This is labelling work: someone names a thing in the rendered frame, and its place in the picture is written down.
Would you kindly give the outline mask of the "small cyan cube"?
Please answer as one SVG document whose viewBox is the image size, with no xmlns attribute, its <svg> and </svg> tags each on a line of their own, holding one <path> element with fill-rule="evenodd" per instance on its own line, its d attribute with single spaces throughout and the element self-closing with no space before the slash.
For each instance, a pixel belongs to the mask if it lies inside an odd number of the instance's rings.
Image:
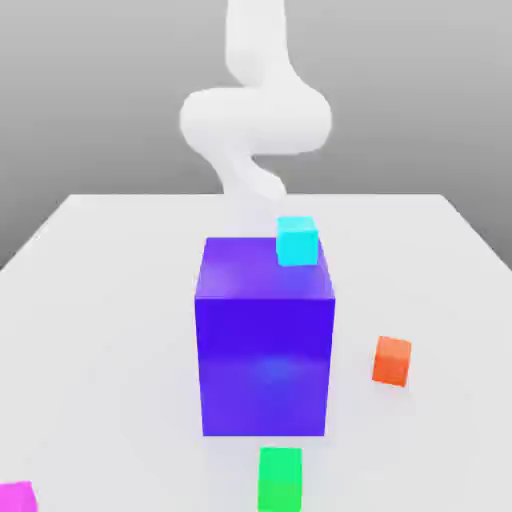
<svg viewBox="0 0 512 512">
<path fill-rule="evenodd" d="M 319 234 L 311 216 L 280 216 L 277 219 L 276 252 L 281 266 L 318 263 Z"/>
</svg>

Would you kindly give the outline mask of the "small orange cube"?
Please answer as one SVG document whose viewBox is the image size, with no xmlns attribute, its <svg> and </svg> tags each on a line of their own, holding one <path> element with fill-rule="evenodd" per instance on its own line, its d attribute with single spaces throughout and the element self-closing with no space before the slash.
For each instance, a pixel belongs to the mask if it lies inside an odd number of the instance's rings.
<svg viewBox="0 0 512 512">
<path fill-rule="evenodd" d="M 412 344 L 410 341 L 380 336 L 377 340 L 372 380 L 398 387 L 407 384 Z"/>
</svg>

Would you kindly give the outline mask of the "small green cube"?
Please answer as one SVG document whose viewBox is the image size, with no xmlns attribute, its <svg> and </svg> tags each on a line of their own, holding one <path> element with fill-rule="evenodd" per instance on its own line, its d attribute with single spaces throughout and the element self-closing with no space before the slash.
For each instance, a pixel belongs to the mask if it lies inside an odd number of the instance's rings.
<svg viewBox="0 0 512 512">
<path fill-rule="evenodd" d="M 302 449 L 262 447 L 258 468 L 258 512 L 301 512 Z"/>
</svg>

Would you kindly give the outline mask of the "small magenta cube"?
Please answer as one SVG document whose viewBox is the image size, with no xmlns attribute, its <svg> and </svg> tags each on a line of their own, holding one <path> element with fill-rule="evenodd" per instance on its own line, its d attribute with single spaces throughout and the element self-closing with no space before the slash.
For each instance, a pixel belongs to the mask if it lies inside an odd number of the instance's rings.
<svg viewBox="0 0 512 512">
<path fill-rule="evenodd" d="M 38 512 L 32 483 L 0 483 L 0 512 Z"/>
</svg>

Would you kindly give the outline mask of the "large purple box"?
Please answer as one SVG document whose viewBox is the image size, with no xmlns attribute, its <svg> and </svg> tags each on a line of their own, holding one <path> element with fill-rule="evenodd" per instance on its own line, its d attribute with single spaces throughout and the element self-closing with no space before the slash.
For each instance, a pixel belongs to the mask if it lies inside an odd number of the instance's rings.
<svg viewBox="0 0 512 512">
<path fill-rule="evenodd" d="M 194 300 L 204 435 L 323 435 L 335 319 L 325 257 L 286 267 L 273 238 L 209 237 Z"/>
</svg>

